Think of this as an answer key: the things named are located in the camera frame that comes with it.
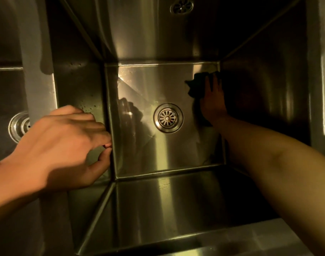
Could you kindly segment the person's right hand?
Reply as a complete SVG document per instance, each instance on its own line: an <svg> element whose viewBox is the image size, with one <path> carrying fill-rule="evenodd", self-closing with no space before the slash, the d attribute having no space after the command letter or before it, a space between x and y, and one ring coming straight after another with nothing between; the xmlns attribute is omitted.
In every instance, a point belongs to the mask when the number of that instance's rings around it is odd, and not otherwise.
<svg viewBox="0 0 325 256"><path fill-rule="evenodd" d="M200 100L200 108L203 117L213 126L217 125L221 118L228 115L225 106L224 90L219 96L203 97Z"/></svg>

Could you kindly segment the person's left hand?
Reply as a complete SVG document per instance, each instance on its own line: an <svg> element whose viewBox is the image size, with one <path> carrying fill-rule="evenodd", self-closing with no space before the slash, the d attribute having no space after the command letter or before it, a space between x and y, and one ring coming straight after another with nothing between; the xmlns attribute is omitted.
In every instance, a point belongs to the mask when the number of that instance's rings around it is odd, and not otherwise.
<svg viewBox="0 0 325 256"><path fill-rule="evenodd" d="M48 114L32 125L11 153L46 169L44 189L69 190L92 185L95 181L86 180L87 167L98 160L106 147L112 147L112 137L106 129L84 130L76 124L77 120L96 121L87 112Z"/></svg>

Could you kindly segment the dark cleaning cloth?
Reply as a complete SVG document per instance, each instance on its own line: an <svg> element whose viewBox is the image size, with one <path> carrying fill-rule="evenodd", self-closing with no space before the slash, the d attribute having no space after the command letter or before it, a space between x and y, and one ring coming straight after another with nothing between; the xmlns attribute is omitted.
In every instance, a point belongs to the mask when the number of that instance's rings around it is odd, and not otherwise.
<svg viewBox="0 0 325 256"><path fill-rule="evenodd" d="M213 76L216 75L218 81L221 79L221 73L219 71L215 71L213 73L209 72L199 72L194 74L193 80L186 80L185 84L187 84L190 88L188 95L194 99L202 99L205 95L205 80L208 77L210 82L210 88L213 90Z"/></svg>

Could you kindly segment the person's right forearm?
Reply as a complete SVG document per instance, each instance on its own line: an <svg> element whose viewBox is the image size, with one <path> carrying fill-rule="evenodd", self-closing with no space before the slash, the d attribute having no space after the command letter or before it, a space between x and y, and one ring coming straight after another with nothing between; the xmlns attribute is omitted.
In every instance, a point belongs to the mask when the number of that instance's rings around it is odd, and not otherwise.
<svg viewBox="0 0 325 256"><path fill-rule="evenodd" d="M228 141L274 210L316 256L325 256L325 156L270 129L220 115Z"/></svg>

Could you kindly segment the person's left forearm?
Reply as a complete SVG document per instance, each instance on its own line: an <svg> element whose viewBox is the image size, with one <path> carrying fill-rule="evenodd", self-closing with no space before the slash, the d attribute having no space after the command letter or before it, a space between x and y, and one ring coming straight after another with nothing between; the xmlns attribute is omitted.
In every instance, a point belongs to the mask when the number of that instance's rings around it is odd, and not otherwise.
<svg viewBox="0 0 325 256"><path fill-rule="evenodd" d="M10 155L0 161L0 221L38 198L48 173L35 161Z"/></svg>

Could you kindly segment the round metal drain strainer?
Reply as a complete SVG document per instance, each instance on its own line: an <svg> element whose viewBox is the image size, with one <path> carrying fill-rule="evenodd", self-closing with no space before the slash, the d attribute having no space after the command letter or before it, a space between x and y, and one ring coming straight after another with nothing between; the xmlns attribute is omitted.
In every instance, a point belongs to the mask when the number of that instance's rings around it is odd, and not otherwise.
<svg viewBox="0 0 325 256"><path fill-rule="evenodd" d="M158 106L153 114L155 127L162 133L177 132L183 124L184 116L181 109L173 103Z"/></svg>
<svg viewBox="0 0 325 256"><path fill-rule="evenodd" d="M19 143L30 128L29 114L27 111L22 111L11 118L8 124L8 134L15 143Z"/></svg>

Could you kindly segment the stainless steel sink basin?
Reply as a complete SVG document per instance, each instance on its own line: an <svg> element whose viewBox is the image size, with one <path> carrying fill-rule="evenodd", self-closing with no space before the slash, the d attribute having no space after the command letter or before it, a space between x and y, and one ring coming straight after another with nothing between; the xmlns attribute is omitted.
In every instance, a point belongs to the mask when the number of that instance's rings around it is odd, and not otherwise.
<svg viewBox="0 0 325 256"><path fill-rule="evenodd" d="M57 108L46 0L0 0L0 161L16 145L11 118L27 111L30 123ZM53 256L49 194L0 221L0 256Z"/></svg>
<svg viewBox="0 0 325 256"><path fill-rule="evenodd" d="M104 121L111 168L68 192L76 256L310 256L186 80L221 73L228 111L310 142L305 0L46 0L59 105ZM162 133L155 109L177 105Z"/></svg>

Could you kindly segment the oval metal overflow cover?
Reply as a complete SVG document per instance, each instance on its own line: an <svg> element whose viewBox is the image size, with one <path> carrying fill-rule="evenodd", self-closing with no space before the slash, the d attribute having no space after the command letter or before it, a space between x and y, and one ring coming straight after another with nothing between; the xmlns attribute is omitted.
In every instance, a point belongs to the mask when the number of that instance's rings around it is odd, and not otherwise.
<svg viewBox="0 0 325 256"><path fill-rule="evenodd" d="M170 13L173 15L185 15L194 8L193 0L175 0L170 6Z"/></svg>

